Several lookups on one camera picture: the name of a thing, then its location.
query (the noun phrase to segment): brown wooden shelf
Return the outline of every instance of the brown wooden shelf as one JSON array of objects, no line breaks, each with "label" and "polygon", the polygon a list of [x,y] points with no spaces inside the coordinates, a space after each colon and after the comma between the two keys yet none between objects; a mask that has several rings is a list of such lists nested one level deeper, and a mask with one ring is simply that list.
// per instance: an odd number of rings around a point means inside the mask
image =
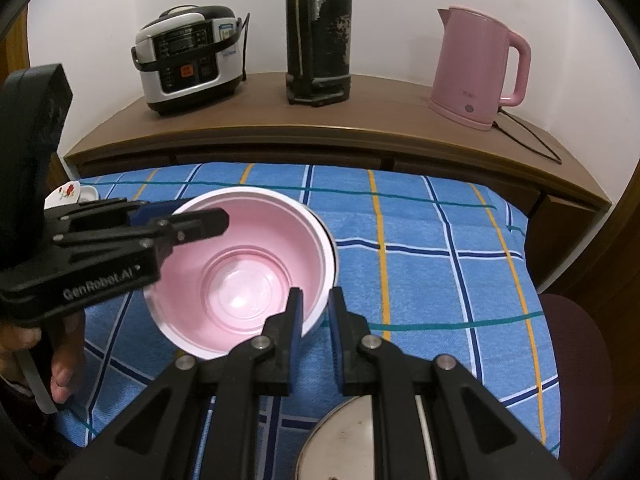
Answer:
[{"label": "brown wooden shelf", "polygon": [[[65,158],[88,176],[97,168],[104,173],[110,165],[118,171],[166,165],[205,152],[216,160],[216,152],[224,158],[225,153],[267,152],[269,146],[277,162],[280,147],[295,146],[301,156],[305,150],[322,150],[353,156],[362,152],[410,164],[432,162],[446,166],[447,176],[454,178],[486,174],[597,210],[609,206],[588,171],[535,126],[536,133],[561,156],[561,166],[497,130],[481,132],[439,116],[427,106],[431,89],[426,86],[354,76],[348,101],[311,108],[287,103],[284,79],[283,73],[251,74],[233,97],[164,118],[139,99],[80,140]],[[523,142],[544,150],[509,118],[498,116],[497,121]],[[290,157],[282,162],[291,162]]]}]

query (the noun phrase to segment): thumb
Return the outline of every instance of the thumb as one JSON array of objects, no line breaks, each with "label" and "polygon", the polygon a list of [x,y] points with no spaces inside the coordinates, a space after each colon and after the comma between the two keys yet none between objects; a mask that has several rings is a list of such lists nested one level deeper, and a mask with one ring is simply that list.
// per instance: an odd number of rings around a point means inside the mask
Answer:
[{"label": "thumb", "polygon": [[39,328],[20,328],[9,323],[0,323],[0,353],[11,353],[36,346],[42,332]]}]

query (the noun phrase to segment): metal screw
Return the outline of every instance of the metal screw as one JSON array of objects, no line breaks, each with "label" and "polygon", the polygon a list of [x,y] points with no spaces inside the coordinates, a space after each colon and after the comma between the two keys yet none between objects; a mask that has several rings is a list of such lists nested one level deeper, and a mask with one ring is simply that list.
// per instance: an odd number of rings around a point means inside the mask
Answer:
[{"label": "metal screw", "polygon": [[382,345],[382,339],[373,334],[367,334],[360,340],[360,342],[364,348],[368,348],[369,350],[375,350]]},{"label": "metal screw", "polygon": [[251,339],[251,346],[256,350],[266,350],[271,346],[271,339],[266,335],[257,335]]},{"label": "metal screw", "polygon": [[175,367],[178,370],[191,370],[196,365],[196,358],[192,355],[182,355],[175,360]]},{"label": "metal screw", "polygon": [[453,355],[442,354],[437,357],[436,364],[443,370],[453,370],[458,364],[458,361],[456,361]]}]

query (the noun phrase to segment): pink bowl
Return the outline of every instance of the pink bowl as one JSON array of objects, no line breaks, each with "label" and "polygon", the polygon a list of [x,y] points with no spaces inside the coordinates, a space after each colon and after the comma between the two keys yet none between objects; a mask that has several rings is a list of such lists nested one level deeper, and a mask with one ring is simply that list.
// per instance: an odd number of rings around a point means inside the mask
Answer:
[{"label": "pink bowl", "polygon": [[160,280],[145,288],[162,333],[197,357],[219,357],[284,311],[292,286],[303,290],[302,332],[309,332],[336,273],[332,243],[320,222],[295,200],[256,187],[211,191],[174,214],[212,207],[229,214],[225,234],[174,248]]}]

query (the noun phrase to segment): white wall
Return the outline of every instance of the white wall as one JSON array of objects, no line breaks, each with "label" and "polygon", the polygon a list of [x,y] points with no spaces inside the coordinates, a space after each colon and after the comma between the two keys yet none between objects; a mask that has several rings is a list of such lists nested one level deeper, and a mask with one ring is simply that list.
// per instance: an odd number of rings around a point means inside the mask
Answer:
[{"label": "white wall", "polygon": [[[286,69],[284,0],[33,0],[31,63],[61,60],[75,94],[61,154],[142,95],[135,32],[180,4],[250,11],[248,71]],[[354,0],[352,73],[430,84],[443,35],[436,9],[450,5],[492,14],[529,41],[529,89],[514,111],[550,130],[616,203],[640,156],[640,70],[596,0]]]}]

